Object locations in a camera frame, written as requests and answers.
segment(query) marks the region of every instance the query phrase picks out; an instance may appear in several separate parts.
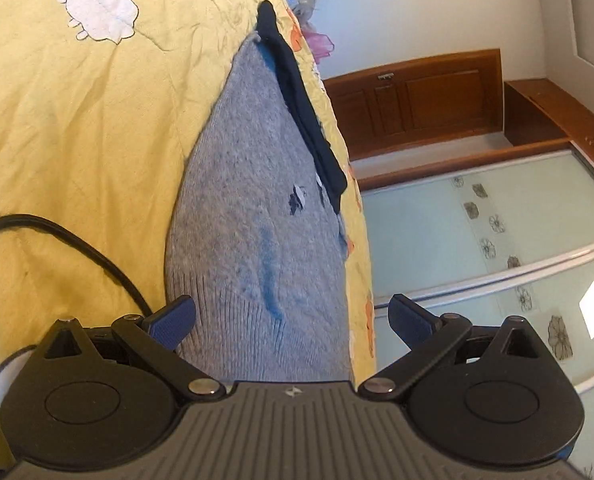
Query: knitted sweater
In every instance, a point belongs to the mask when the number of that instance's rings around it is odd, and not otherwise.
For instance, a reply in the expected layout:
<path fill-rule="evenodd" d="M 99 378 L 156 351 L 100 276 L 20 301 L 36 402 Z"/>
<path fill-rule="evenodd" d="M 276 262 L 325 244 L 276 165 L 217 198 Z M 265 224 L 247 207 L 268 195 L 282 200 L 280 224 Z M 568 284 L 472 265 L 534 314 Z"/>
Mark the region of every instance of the knitted sweater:
<path fill-rule="evenodd" d="M 197 322 L 180 354 L 227 383 L 350 377 L 336 215 L 253 33 L 184 171 L 167 239 L 167 294 Z"/>

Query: black cable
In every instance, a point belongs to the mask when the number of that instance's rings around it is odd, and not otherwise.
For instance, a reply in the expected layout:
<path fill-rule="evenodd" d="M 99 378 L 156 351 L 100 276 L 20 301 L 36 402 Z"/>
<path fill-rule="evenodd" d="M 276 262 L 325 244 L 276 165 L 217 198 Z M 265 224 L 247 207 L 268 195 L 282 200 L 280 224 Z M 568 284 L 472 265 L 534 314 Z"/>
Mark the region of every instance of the black cable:
<path fill-rule="evenodd" d="M 133 301 L 135 301 L 142 311 L 142 314 L 144 314 L 144 317 L 148 317 L 152 314 L 151 307 L 148 306 L 148 303 L 146 303 L 146 300 L 128 276 L 126 276 L 116 264 L 104 256 L 104 254 L 100 253 L 91 245 L 88 245 L 84 240 L 71 233 L 68 229 L 63 228 L 61 225 L 51 222 L 46 218 L 41 218 L 40 216 L 35 215 L 6 215 L 0 217 L 0 231 L 17 227 L 29 227 L 48 233 L 55 238 L 58 238 L 58 240 L 63 241 L 65 244 L 68 244 L 73 249 L 77 249 L 81 254 L 106 270 L 120 283 L 120 285 L 123 286 L 123 288 L 125 288 L 126 292 L 128 292 L 130 297 L 133 298 Z"/>

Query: sliding glass door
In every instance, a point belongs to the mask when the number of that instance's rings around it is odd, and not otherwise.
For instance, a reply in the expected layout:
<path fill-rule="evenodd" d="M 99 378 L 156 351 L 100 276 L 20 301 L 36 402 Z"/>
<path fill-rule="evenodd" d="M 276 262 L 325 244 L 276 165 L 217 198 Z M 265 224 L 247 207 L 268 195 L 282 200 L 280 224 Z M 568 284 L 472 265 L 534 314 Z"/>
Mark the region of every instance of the sliding glass door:
<path fill-rule="evenodd" d="M 369 191 L 363 203 L 377 305 L 594 250 L 594 177 L 570 151 Z"/>

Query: yellow bedspread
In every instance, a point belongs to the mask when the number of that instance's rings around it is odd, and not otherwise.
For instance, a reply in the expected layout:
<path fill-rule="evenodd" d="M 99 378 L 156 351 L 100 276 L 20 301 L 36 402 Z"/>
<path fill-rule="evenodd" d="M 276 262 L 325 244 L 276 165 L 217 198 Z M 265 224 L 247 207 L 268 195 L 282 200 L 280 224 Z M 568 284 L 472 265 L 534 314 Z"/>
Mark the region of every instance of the yellow bedspread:
<path fill-rule="evenodd" d="M 95 12 L 85 0 L 64 1 L 0 0 L 0 216 L 58 222 L 109 257 L 159 308 L 185 158 L 263 0 L 96 0 Z M 342 213 L 359 382 L 375 371 L 359 190 L 312 55 L 285 0 L 270 1 L 349 177 Z M 104 326 L 135 310 L 98 266 L 55 238 L 29 229 L 0 234 L 0 363 L 37 343 L 59 316 Z M 10 460 L 0 433 L 0 466 Z"/>

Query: cabinet door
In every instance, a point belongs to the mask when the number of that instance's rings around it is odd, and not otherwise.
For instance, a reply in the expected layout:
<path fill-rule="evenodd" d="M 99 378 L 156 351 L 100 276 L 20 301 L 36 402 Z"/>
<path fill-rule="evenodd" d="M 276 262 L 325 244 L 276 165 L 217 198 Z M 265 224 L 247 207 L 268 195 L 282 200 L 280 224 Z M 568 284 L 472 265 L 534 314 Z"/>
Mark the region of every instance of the cabinet door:
<path fill-rule="evenodd" d="M 351 158 L 501 131 L 499 50 L 381 66 L 325 81 Z"/>

